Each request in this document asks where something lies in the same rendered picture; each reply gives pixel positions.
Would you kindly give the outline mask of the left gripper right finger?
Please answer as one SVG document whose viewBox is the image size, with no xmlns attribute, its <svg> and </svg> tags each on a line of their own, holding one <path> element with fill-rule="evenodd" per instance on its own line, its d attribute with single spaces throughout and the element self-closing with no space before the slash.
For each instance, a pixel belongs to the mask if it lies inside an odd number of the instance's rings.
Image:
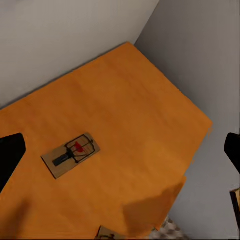
<svg viewBox="0 0 240 240">
<path fill-rule="evenodd" d="M 240 173 L 240 135 L 235 133 L 228 133 L 224 151 Z"/>
</svg>

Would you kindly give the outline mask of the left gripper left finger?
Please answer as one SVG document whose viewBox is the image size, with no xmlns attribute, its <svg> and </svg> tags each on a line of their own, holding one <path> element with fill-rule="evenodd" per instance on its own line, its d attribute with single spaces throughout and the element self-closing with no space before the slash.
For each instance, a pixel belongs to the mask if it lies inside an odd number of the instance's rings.
<svg viewBox="0 0 240 240">
<path fill-rule="evenodd" d="M 26 152 L 21 133 L 0 138 L 0 193 Z"/>
</svg>

